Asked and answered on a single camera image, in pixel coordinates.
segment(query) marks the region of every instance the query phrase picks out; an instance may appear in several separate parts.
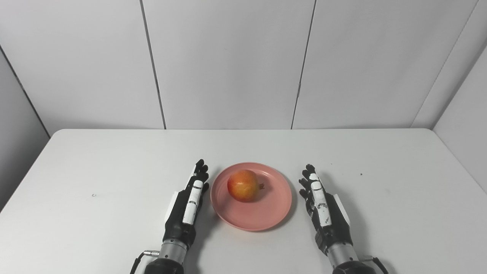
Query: fingertip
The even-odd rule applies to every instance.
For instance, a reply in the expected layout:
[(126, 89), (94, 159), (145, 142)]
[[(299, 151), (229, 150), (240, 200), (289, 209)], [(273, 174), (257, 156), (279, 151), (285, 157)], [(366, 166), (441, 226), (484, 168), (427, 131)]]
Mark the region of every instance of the fingertip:
[(307, 192), (304, 189), (300, 189), (300, 195), (305, 199), (308, 198)]
[(208, 180), (208, 177), (209, 177), (208, 173), (198, 173), (196, 175), (196, 179), (200, 180), (201, 182), (206, 182), (206, 180)]
[(309, 171), (309, 173), (316, 173), (315, 167), (312, 164), (307, 164), (306, 169)]
[(200, 169), (200, 172), (203, 172), (203, 173), (205, 173), (207, 171), (208, 171), (208, 166), (207, 165), (202, 166), (201, 169)]
[(309, 173), (309, 171), (308, 171), (308, 170), (306, 170), (306, 169), (305, 169), (305, 170), (303, 170), (302, 174), (303, 174), (303, 176), (304, 176), (306, 179), (309, 179), (309, 175), (310, 175), (310, 173)]
[(205, 160), (200, 159), (198, 162), (196, 162), (196, 168), (200, 169), (204, 164), (205, 164)]
[(306, 187), (306, 184), (308, 183), (308, 180), (306, 180), (305, 178), (301, 178), (299, 180), (300, 184), (303, 186), (303, 187)]

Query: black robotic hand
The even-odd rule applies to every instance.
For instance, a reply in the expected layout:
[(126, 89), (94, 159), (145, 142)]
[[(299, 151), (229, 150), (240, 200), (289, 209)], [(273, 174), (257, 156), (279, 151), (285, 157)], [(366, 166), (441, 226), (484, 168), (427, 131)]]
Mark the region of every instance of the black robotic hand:
[[(177, 239), (184, 243), (188, 249), (193, 244), (196, 237), (194, 222), (196, 221), (196, 216), (198, 215), (201, 205), (203, 203), (203, 195), (209, 188), (209, 184), (206, 183), (206, 180), (208, 180), (207, 172), (208, 166), (205, 165), (203, 159), (199, 160), (195, 165), (193, 176), (191, 176), (191, 178), (189, 179), (186, 188), (178, 193), (178, 197), (176, 198), (176, 201), (172, 208), (171, 215), (166, 221), (166, 232), (164, 233), (163, 241), (167, 239)], [(202, 186), (196, 186), (195, 182), (197, 181), (201, 182)], [(188, 203), (193, 188), (201, 188), (201, 194), (199, 195), (199, 197), (196, 197), (199, 200), (193, 201), (196, 203), (196, 205), (195, 203)], [(189, 223), (183, 220), (185, 214), (193, 214), (192, 212), (187, 211), (188, 205), (195, 205), (194, 219)]]
[[(300, 179), (300, 184), (304, 189), (300, 190), (300, 195), (316, 229), (316, 244), (330, 259), (333, 274), (375, 274), (372, 267), (358, 260), (350, 235), (350, 221), (338, 196), (325, 191), (314, 166), (306, 165), (302, 174), (304, 178)], [(387, 274), (377, 258), (371, 260)]]
[[(327, 249), (335, 243), (353, 245), (350, 226), (345, 219), (346, 213), (342, 213), (335, 197), (325, 191), (315, 167), (306, 165), (302, 174), (304, 178), (300, 180), (300, 184), (304, 189), (300, 190), (300, 194), (306, 201), (306, 210), (316, 229), (315, 240), (318, 248), (326, 254)], [(324, 201), (317, 201), (321, 196), (324, 196)]]
[(146, 266), (144, 274), (184, 274), (183, 261), (196, 237), (194, 223), (209, 188), (208, 166), (199, 160), (185, 189), (181, 190), (166, 221), (159, 256)]

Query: plate rim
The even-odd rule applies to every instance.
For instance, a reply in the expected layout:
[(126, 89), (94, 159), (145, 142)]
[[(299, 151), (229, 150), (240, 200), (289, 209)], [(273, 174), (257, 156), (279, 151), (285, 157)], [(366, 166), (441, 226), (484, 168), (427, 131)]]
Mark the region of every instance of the plate rim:
[[(256, 228), (256, 229), (252, 229), (252, 228), (243, 228), (243, 227), (239, 227), (239, 226), (236, 226), (232, 223), (230, 223), (229, 221), (227, 221), (225, 218), (223, 218), (219, 213), (218, 211), (215, 209), (215, 204), (214, 204), (214, 200), (213, 200), (213, 196), (216, 195), (214, 194), (214, 192), (216, 191), (213, 191), (214, 187), (213, 185), (215, 184), (215, 181), (217, 181), (218, 177), (220, 177), (220, 175), (226, 171), (227, 169), (230, 169), (234, 166), (237, 166), (237, 165), (242, 165), (242, 164), (257, 164), (257, 165), (261, 165), (261, 166), (264, 166), (264, 167), (267, 167), (267, 168), (270, 168), (271, 170), (274, 170), (278, 176), (280, 176), (282, 178), (282, 180), (284, 182), (286, 182), (286, 190), (288, 191), (288, 194), (289, 194), (289, 197), (290, 197), (290, 200), (291, 202), (289, 203), (289, 206), (288, 208), (286, 208), (286, 211), (285, 211), (285, 214), (282, 216), (282, 218), (275, 224), (272, 224), (271, 226), (266, 226), (266, 227), (263, 227), (263, 228)], [(287, 179), (275, 168), (271, 167), (271, 166), (268, 166), (268, 165), (265, 165), (265, 164), (262, 164), (262, 163), (257, 163), (257, 162), (240, 162), (240, 163), (236, 163), (236, 164), (233, 164), (233, 165), (230, 165), (226, 168), (224, 168), (222, 171), (220, 171), (218, 173), (218, 175), (215, 177), (215, 179), (213, 180), (213, 183), (211, 184), (211, 189), (210, 189), (210, 202), (211, 202), (211, 206), (213, 207), (213, 211), (218, 215), (218, 217), (223, 220), (225, 223), (235, 227), (235, 228), (238, 228), (238, 229), (241, 229), (241, 230), (244, 230), (244, 231), (251, 231), (251, 232), (254, 232), (254, 231), (264, 231), (264, 230), (268, 230), (270, 228), (273, 228), (275, 226), (277, 226), (278, 224), (280, 224), (285, 218), (286, 216), (289, 214), (289, 211), (291, 210), (291, 206), (292, 206), (292, 201), (293, 199), (293, 193), (291, 191), (291, 186), (289, 185), (289, 182), (287, 181)]]

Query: pink plate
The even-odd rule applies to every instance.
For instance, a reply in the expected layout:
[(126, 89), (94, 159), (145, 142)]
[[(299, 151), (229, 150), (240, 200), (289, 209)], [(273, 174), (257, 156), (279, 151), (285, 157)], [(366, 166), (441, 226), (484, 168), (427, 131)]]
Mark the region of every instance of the pink plate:
[[(228, 193), (227, 181), (234, 172), (248, 169), (257, 174), (264, 189), (256, 201), (243, 203)], [(224, 169), (211, 187), (211, 204), (228, 224), (247, 231), (269, 229), (281, 222), (291, 209), (291, 189), (287, 180), (275, 169), (259, 163), (239, 163)]]

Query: white finger segment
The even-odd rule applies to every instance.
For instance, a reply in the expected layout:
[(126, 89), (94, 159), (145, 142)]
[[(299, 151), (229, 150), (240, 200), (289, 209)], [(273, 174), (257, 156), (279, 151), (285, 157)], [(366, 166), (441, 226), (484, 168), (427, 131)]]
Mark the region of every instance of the white finger segment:
[(315, 207), (318, 212), (319, 224), (322, 227), (331, 225), (332, 220), (330, 218), (330, 211), (328, 210), (328, 204), (326, 203), (323, 186), (319, 181), (314, 181), (311, 183), (311, 190), (313, 191), (313, 199), (315, 201)]
[(203, 189), (203, 182), (200, 180), (194, 181), (193, 188), (189, 194), (186, 210), (183, 216), (183, 223), (192, 225), (196, 217), (196, 210), (200, 202), (201, 191)]

